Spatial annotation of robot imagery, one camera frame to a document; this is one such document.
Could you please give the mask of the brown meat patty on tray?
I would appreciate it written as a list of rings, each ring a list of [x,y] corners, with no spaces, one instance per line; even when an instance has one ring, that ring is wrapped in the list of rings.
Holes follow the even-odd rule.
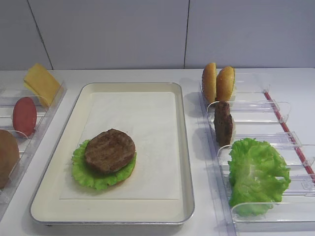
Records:
[[[88,166],[103,174],[120,170],[135,156],[135,143],[126,133],[109,129],[88,141],[84,158]]]

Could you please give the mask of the clear acrylic left rack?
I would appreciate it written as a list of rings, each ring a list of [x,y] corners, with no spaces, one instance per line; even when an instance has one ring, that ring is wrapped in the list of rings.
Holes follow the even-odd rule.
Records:
[[[39,144],[41,143],[64,95],[66,86],[61,82],[61,86],[55,94],[52,104],[45,108],[39,98],[29,90],[9,90],[5,86],[0,86],[0,128],[10,132],[16,139],[20,158],[13,167],[8,177],[6,186],[0,190],[0,215],[3,216],[8,205],[14,196]],[[37,119],[34,132],[30,136],[14,130],[13,128],[13,108],[17,101],[23,97],[32,99],[36,106]]]

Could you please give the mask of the clear acrylic right rack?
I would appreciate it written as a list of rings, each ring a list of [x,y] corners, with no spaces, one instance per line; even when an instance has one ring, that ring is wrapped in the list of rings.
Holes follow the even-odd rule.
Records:
[[[242,217],[229,205],[232,189],[229,182],[229,153],[232,145],[219,147],[214,126],[215,103],[209,103],[202,93],[199,94],[203,124],[207,133],[210,157],[206,165],[208,176],[215,181],[215,209],[223,224],[223,234],[227,236],[256,235],[258,233],[276,235],[289,232],[315,232],[315,183],[307,174],[288,135],[277,120],[272,105],[276,105],[292,132],[298,146],[304,153],[307,164],[315,172],[315,143],[303,142],[288,125],[291,118],[291,103],[276,99],[270,94],[270,86],[255,73],[238,73],[236,90],[230,101],[233,118],[231,141],[251,138],[268,142],[284,158],[290,168],[291,183],[283,193],[282,201],[273,203],[273,208],[265,214]]]

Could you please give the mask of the red rack rail strip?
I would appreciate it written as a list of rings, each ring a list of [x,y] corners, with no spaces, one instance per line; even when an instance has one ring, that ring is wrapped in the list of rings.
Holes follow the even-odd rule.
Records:
[[[307,174],[310,176],[310,178],[312,179],[312,182],[314,183],[315,182],[315,173],[314,173],[312,167],[310,166],[310,164],[307,164],[306,157],[305,157],[304,153],[302,152],[301,148],[298,146],[297,138],[294,138],[292,132],[288,128],[288,126],[287,126],[286,122],[284,121],[284,119],[280,113],[280,110],[277,108],[277,106],[273,104],[272,108],[274,110],[274,114],[275,114],[277,120],[279,121],[283,131],[288,135],[290,142],[295,145],[294,150],[295,150],[296,154],[298,155],[302,165],[304,166],[304,169],[306,170]]]

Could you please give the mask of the brown bun in left rack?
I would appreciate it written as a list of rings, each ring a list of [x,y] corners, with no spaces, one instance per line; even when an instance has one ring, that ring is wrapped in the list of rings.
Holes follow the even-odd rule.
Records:
[[[0,131],[0,188],[4,188],[9,175],[18,162],[19,150],[15,137],[6,130]]]

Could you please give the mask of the clear acrylic rack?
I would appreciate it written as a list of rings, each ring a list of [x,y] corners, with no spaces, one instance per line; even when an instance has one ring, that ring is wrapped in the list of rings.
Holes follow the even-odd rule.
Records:
[[[223,224],[223,234],[227,236],[256,235],[258,233],[276,235],[289,232],[315,232],[315,183],[307,174],[288,135],[277,120],[272,105],[276,105],[292,132],[298,146],[304,153],[307,164],[315,172],[315,143],[303,142],[288,125],[291,118],[291,103],[276,99],[270,94],[270,86],[255,73],[238,73],[236,90],[230,101],[233,118],[231,141],[251,138],[268,142],[284,158],[290,168],[291,183],[283,193],[282,201],[273,203],[273,208],[265,214],[242,217],[229,205],[232,189],[229,182],[229,153],[232,145],[219,147],[214,126],[215,103],[209,103],[202,93],[199,94],[203,124],[207,133],[210,157],[206,165],[208,176],[215,181],[215,209]]]
[[[61,82],[61,86],[55,94],[52,104],[45,108],[39,98],[29,90],[9,90],[5,86],[0,86],[0,128],[10,132],[16,139],[20,158],[13,167],[8,177],[6,186],[0,190],[0,215],[3,216],[8,205],[14,196],[39,144],[41,143],[64,95],[66,86]],[[13,128],[13,108],[17,101],[23,97],[32,99],[36,106],[37,119],[34,132],[30,136],[14,130]]]

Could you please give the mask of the green lettuce leaf on tray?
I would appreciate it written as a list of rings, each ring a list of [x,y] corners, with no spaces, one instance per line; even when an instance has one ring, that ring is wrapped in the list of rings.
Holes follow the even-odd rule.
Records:
[[[79,147],[72,154],[72,177],[84,187],[92,188],[97,191],[107,189],[110,186],[119,184],[129,178],[134,170],[136,164],[137,153],[133,159],[120,170],[110,174],[101,174],[93,170],[85,161],[84,153],[87,144],[90,140],[87,139],[79,145]]]

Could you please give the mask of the red tomato slice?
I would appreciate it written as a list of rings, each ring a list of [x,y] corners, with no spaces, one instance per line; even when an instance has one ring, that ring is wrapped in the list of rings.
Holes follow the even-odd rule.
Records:
[[[30,97],[23,97],[17,101],[13,109],[13,127],[29,137],[33,132],[37,121],[37,111]]]

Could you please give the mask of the upright brown meat patty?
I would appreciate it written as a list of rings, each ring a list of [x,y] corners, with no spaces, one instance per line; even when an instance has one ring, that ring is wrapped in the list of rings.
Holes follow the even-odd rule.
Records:
[[[216,104],[214,126],[219,147],[229,145],[233,132],[233,119],[230,113],[230,106],[225,101],[220,101]]]

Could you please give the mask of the left golden bun half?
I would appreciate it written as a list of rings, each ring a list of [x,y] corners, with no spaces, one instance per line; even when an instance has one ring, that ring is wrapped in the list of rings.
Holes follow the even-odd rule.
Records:
[[[205,66],[202,73],[202,92],[209,103],[216,99],[216,63],[209,63]]]

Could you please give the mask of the cream metal baking tray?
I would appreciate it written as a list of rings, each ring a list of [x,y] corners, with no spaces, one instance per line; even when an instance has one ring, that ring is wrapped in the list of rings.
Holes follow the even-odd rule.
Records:
[[[129,178],[94,190],[72,176],[74,151],[111,128],[135,143]],[[182,224],[194,212],[181,87],[91,83],[77,98],[30,206],[43,224]]]

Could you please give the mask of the green lettuce in rack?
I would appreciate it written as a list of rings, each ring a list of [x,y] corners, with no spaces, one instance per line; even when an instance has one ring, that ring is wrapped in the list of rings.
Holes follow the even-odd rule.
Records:
[[[229,205],[242,217],[265,214],[282,201],[288,189],[290,168],[268,142],[244,138],[235,141],[229,153]]]

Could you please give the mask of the yellow cheese slice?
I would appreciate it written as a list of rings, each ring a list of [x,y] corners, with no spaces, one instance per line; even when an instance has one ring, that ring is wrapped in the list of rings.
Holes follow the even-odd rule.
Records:
[[[37,96],[43,107],[48,108],[61,85],[44,66],[36,63],[24,77],[24,86]]]

